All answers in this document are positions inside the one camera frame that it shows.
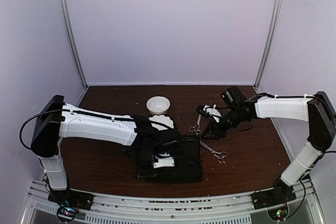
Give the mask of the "silver thinning scissors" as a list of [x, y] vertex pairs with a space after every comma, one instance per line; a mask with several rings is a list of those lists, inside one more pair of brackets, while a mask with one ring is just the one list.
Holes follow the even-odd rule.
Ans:
[[217, 162], [218, 163], [223, 164], [224, 166], [226, 166], [225, 158], [228, 155], [226, 151], [218, 152], [218, 151], [212, 149], [207, 144], [205, 144], [203, 141], [200, 141], [200, 145], [202, 147], [204, 147], [206, 150], [208, 150], [215, 158], [217, 158]]

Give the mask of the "black zippered tool case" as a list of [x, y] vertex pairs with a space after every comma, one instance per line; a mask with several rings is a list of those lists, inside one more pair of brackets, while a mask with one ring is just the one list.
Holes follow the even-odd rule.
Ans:
[[136, 177], [144, 179], [147, 183], [187, 184], [199, 183], [203, 180], [200, 158], [200, 138], [197, 136], [183, 135], [184, 137], [184, 162], [175, 169], [156, 172], [138, 172]]

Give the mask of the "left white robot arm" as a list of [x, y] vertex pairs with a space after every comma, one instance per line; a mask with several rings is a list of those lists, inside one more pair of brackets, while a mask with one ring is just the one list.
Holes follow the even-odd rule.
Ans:
[[134, 148], [144, 169], [174, 167], [174, 157], [168, 153], [182, 144], [182, 135], [174, 126], [152, 121], [139, 115], [112, 115], [81, 109], [64, 102], [64, 96], [53, 96], [36, 116], [31, 150], [41, 160], [50, 190], [64, 205], [71, 205], [76, 197], [69, 189], [59, 150], [61, 138], [87, 138], [117, 143]]

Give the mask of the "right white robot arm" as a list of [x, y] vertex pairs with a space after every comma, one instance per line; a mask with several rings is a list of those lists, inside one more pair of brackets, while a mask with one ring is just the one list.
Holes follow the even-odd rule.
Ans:
[[259, 93], [246, 98], [237, 86], [232, 86], [221, 93], [221, 97], [229, 109], [224, 115], [215, 105], [199, 105], [196, 109], [201, 116], [211, 118], [202, 138], [225, 138], [228, 130], [253, 119], [291, 119], [309, 124], [306, 144], [275, 180], [274, 188], [269, 192], [272, 203], [281, 203], [289, 196], [292, 186], [314, 167], [335, 139], [335, 109], [327, 94], [323, 91], [297, 96]]

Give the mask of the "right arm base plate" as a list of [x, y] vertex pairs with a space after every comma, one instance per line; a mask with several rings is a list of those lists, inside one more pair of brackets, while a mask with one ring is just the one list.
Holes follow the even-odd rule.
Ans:
[[296, 198], [296, 194], [293, 192], [289, 192], [284, 195], [276, 194], [273, 189], [257, 191], [251, 194], [254, 209], [256, 210], [285, 204], [289, 201], [295, 200]]

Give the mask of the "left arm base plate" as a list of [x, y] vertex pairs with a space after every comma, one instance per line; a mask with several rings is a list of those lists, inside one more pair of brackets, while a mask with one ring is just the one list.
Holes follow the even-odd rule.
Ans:
[[51, 191], [48, 200], [76, 209], [90, 210], [93, 203], [93, 194], [75, 190]]

